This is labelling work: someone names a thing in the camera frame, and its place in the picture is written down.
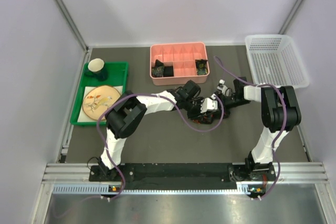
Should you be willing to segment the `black orange floral tie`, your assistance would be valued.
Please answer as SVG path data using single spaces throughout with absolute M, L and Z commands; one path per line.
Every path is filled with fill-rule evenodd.
M 205 112 L 203 114 L 191 113 L 188 118 L 197 124 L 212 124 L 215 120 L 219 120 L 221 115 L 221 111 Z

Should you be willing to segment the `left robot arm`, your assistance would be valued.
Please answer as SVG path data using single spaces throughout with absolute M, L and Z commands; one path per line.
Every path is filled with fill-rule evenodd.
M 189 119 L 202 119 L 209 111 L 211 101 L 198 97 L 200 91 L 198 84 L 188 81 L 183 87 L 149 96 L 135 95 L 131 91 L 124 93 L 104 115 L 107 137 L 97 167 L 99 175 L 106 181 L 117 178 L 125 141 L 136 131 L 145 115 L 180 109 L 187 112 Z

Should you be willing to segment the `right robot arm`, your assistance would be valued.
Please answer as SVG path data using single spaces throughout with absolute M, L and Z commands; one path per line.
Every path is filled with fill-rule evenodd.
M 292 86 L 248 85 L 245 78 L 235 79 L 234 86 L 235 91 L 227 94 L 229 88 L 224 80 L 219 81 L 215 95 L 224 106 L 221 108 L 219 104 L 219 111 L 229 116 L 230 109 L 251 101 L 259 102 L 264 128 L 256 146 L 245 158 L 245 164 L 229 165 L 230 178 L 236 182 L 275 178 L 273 162 L 276 149 L 302 118 L 295 90 Z

